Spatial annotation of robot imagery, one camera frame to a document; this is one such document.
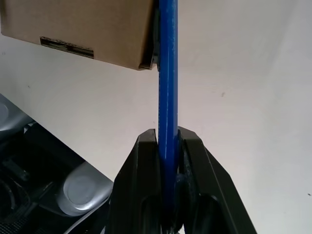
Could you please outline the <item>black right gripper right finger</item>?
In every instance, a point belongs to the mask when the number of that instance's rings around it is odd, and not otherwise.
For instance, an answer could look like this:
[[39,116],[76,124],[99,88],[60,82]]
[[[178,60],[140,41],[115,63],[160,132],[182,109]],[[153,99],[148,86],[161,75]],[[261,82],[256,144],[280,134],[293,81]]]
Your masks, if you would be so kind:
[[228,172],[193,131],[179,128],[178,217],[187,234],[254,234]]

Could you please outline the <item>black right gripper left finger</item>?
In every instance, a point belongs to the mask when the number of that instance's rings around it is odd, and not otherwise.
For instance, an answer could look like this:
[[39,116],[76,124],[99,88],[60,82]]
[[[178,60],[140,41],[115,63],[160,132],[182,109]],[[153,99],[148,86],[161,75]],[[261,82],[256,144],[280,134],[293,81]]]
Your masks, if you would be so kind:
[[154,129],[137,140],[114,180],[107,234],[161,233],[161,176]]

